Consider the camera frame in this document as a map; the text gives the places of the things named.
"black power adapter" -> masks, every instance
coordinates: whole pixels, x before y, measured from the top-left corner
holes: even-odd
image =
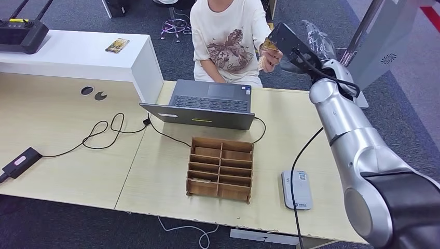
[[[29,169],[30,166],[40,160],[41,157],[40,153],[32,147],[29,147],[3,168],[4,173],[0,175],[0,183],[4,182],[9,177],[14,179],[19,177],[24,171]]]

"gray laptop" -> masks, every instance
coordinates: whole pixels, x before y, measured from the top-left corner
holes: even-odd
[[[179,79],[169,105],[143,104],[163,122],[249,130],[251,86]]]

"printed graphic on shirt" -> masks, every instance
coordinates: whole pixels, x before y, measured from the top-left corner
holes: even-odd
[[[244,69],[252,60],[254,55],[249,53],[249,47],[243,47],[240,43],[243,40],[243,31],[235,29],[228,35],[224,44],[210,43],[207,45],[208,53],[214,64],[230,72]]]

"wooden organizer box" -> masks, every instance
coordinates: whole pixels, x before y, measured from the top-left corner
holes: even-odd
[[[186,194],[240,200],[249,204],[252,159],[251,143],[193,137]]]

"robotic arm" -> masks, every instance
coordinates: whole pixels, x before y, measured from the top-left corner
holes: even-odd
[[[411,168],[385,144],[356,105],[352,88],[322,77],[310,66],[353,82],[347,69],[333,59],[320,61],[283,23],[269,39],[294,64],[292,71],[312,78],[309,98],[335,158],[354,230],[376,248],[440,248],[440,184]]]

